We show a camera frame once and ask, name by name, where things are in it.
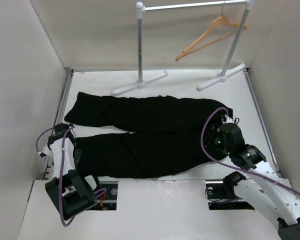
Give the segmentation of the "black trousers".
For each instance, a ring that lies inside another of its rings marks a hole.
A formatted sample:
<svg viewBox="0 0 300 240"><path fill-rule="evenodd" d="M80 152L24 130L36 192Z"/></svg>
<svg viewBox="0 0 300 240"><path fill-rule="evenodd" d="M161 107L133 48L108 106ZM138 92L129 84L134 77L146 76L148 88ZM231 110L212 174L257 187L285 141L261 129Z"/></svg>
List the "black trousers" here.
<svg viewBox="0 0 300 240"><path fill-rule="evenodd" d="M83 127L116 127L121 133L76 139L77 170L84 176L151 179L222 160L202 150L200 139L233 110L213 99L77 95L64 120Z"/></svg>

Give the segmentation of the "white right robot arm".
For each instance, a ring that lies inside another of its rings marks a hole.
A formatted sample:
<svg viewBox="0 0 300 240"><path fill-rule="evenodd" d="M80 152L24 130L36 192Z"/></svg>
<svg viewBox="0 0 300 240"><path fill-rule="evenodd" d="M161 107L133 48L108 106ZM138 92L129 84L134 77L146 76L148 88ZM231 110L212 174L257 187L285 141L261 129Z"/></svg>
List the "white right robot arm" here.
<svg viewBox="0 0 300 240"><path fill-rule="evenodd" d="M265 155L245 142L233 122L213 126L202 140L204 151L227 155L234 171L223 178L222 192L238 197L262 214L282 240L300 240L300 193L283 183Z"/></svg>

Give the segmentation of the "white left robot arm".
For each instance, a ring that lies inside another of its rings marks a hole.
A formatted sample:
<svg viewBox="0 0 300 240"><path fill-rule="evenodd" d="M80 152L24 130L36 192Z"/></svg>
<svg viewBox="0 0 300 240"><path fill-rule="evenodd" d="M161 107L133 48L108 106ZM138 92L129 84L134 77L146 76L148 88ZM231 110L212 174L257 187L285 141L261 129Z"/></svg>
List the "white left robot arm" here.
<svg viewBox="0 0 300 240"><path fill-rule="evenodd" d="M53 127L47 149L52 154L52 179L45 184L45 190L57 209L61 223L69 226L78 214L91 209L98 198L106 193L99 179L94 175L79 173L82 151L77 147L74 125L60 123Z"/></svg>

